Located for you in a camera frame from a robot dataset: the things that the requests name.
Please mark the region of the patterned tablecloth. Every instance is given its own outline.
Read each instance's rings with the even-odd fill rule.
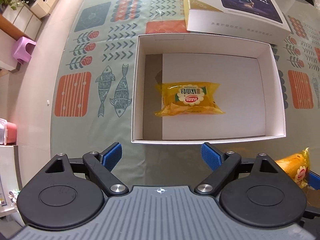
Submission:
[[[279,69],[287,137],[219,146],[273,158],[311,147],[320,163],[320,17],[303,0],[276,0],[292,33],[273,52]],[[62,55],[54,93],[51,154],[81,157],[113,142],[123,146],[114,174],[127,185],[195,185],[210,173],[200,146],[130,142],[137,36],[186,32],[183,0],[84,0]]]

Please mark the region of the black circular cover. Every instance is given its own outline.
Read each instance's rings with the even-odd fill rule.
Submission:
[[[64,171],[54,172],[48,165],[64,164]],[[63,230],[77,227],[90,220],[104,203],[102,191],[93,182],[76,177],[62,156],[52,159],[22,189],[17,206],[22,219],[31,226]]]
[[[249,226],[276,228],[298,222],[306,208],[305,194],[282,170],[274,171],[256,170],[230,182],[221,191],[221,206]]]

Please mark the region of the pink plastic container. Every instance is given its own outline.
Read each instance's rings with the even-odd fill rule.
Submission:
[[[17,141],[17,126],[0,118],[0,144],[15,143]]]

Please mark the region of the white cardboard box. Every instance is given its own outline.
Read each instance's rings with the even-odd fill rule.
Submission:
[[[220,83],[214,99],[226,113],[156,117],[162,108],[156,84],[184,81]],[[231,143],[286,136],[276,62],[270,45],[259,41],[211,34],[139,35],[132,98],[133,143]]]
[[[187,30],[271,44],[290,33],[275,0],[184,0]]]

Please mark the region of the beige floor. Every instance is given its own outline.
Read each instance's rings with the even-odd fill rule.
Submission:
[[[68,34],[82,2],[59,0],[42,24],[29,64],[22,65],[15,74],[0,77],[0,118],[18,126],[23,185],[50,159],[54,86]]]

